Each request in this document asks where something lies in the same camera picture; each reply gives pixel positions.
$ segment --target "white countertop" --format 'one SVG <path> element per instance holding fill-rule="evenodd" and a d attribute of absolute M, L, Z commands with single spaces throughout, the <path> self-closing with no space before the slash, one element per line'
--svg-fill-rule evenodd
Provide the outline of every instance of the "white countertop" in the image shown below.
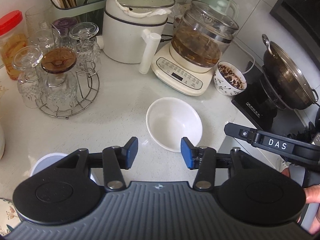
<path fill-rule="evenodd" d="M 12 198 L 15 187 L 27 179 L 36 161 L 53 153 L 71 153 L 88 148 L 101 152 L 112 145 L 123 146 L 132 136 L 139 139 L 139 150 L 133 166 L 123 171 L 126 183 L 144 181 L 189 181 L 190 171 L 180 153 L 169 152 L 153 141 L 146 127 L 146 113 L 155 100 L 176 97 L 189 103 L 203 123 L 199 145 L 221 146 L 224 125 L 233 122 L 252 124 L 231 104 L 231 97 L 221 95 L 213 83 L 199 97 L 183 95 L 160 81 L 149 70 L 140 74 L 139 65 L 122 64 L 101 51 L 100 92 L 85 111 L 66 119 L 43 114 L 24 106 L 16 82 L 0 69 L 0 83 L 8 91 L 1 98 L 1 125 L 5 134 L 5 151 L 0 160 L 0 197 Z M 94 169 L 102 182 L 102 169 Z"/>

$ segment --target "rim of bowl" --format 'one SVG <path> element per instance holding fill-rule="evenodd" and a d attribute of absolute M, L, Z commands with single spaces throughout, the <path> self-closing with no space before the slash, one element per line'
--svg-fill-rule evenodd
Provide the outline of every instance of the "rim of bowl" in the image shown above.
<path fill-rule="evenodd" d="M 166 145 L 164 145 L 163 143 L 159 142 L 151 133 L 151 129 L 150 129 L 150 126 L 149 126 L 149 122 L 148 122 L 148 119 L 149 119 L 149 115 L 150 115 L 150 111 L 152 109 L 152 107 L 157 104 L 159 101 L 164 101 L 164 100 L 172 100 L 172 101 L 177 101 L 177 102 L 180 102 L 182 104 L 184 104 L 186 107 L 188 107 L 189 109 L 191 109 L 192 113 L 195 114 L 196 118 L 199 120 L 200 122 L 200 125 L 201 125 L 201 135 L 200 135 L 200 139 L 199 141 L 195 144 L 195 146 L 201 141 L 201 138 L 202 138 L 202 133 L 203 133 L 203 126 L 202 126 L 202 121 L 198 115 L 198 113 L 196 112 L 196 110 L 191 106 L 189 105 L 187 102 L 179 99 L 179 98 L 174 98 L 174 97 L 165 97 L 165 98 L 159 98 L 157 99 L 156 101 L 154 101 L 148 108 L 147 110 L 147 114 L 146 114 L 146 124 L 147 124 L 147 129 L 148 129 L 148 132 L 150 134 L 150 136 L 152 137 L 152 139 L 158 144 L 160 145 L 162 148 L 168 150 L 168 151 L 171 151 L 171 152 L 181 152 L 181 149 L 179 149 L 179 151 L 176 151 L 175 149 L 173 148 L 169 148 L 167 147 Z"/>
<path fill-rule="evenodd" d="M 43 157 L 41 157 L 39 160 L 37 160 L 36 164 L 33 165 L 31 173 L 30 173 L 30 177 L 33 176 L 33 173 L 35 172 L 36 167 L 39 165 L 40 162 L 42 162 L 44 159 L 49 158 L 51 156 L 63 156 L 66 157 L 68 154 L 66 153 L 49 153 Z"/>
<path fill-rule="evenodd" d="M 242 79 L 245 81 L 245 83 L 244 83 L 244 89 L 236 88 L 235 86 L 233 86 L 232 84 L 230 84 L 230 83 L 225 79 L 225 77 L 221 74 L 220 69 L 219 69 L 220 63 L 224 63 L 224 64 L 226 63 L 226 64 L 228 64 L 228 65 L 231 65 L 231 66 L 234 68 L 234 69 L 232 69 L 232 71 L 234 72 L 234 74 L 237 75 L 239 78 L 242 78 Z M 245 79 L 244 75 L 241 73 L 241 71 L 240 71 L 235 65 L 233 65 L 233 64 L 231 64 L 230 62 L 227 62 L 227 61 L 219 61 L 218 64 L 217 64 L 217 69 L 218 69 L 219 73 L 223 76 L 223 78 L 224 78 L 224 79 L 230 84 L 230 86 L 232 86 L 233 88 L 238 89 L 238 90 L 240 90 L 240 91 L 244 91 L 244 90 L 247 88 L 247 80 Z"/>

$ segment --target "red lid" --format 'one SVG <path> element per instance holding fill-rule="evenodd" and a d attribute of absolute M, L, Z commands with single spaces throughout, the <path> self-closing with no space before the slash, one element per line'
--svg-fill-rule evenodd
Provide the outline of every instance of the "red lid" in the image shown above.
<path fill-rule="evenodd" d="M 0 18 L 0 36 L 12 30 L 22 21 L 22 12 L 12 11 Z"/>

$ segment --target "green utensil holder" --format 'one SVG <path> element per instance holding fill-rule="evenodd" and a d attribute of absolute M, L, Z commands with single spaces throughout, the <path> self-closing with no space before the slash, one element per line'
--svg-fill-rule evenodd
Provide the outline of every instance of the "green utensil holder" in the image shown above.
<path fill-rule="evenodd" d="M 93 22 L 99 27 L 98 34 L 102 33 L 103 13 L 106 6 L 106 0 L 88 0 L 87 4 L 83 4 L 84 0 L 76 0 L 76 7 L 59 8 L 53 4 L 53 20 L 65 17 L 74 17 L 80 22 Z"/>

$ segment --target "human hand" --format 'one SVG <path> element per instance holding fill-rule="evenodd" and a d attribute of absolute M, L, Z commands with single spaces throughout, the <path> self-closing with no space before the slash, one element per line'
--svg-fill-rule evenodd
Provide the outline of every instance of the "human hand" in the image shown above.
<path fill-rule="evenodd" d="M 283 175 L 290 178 L 289 168 L 284 169 L 281 172 Z M 306 194 L 306 204 L 320 203 L 320 185 L 304 188 Z M 309 233 L 314 235 L 320 231 L 320 208 L 317 211 L 316 217 L 314 218 Z"/>

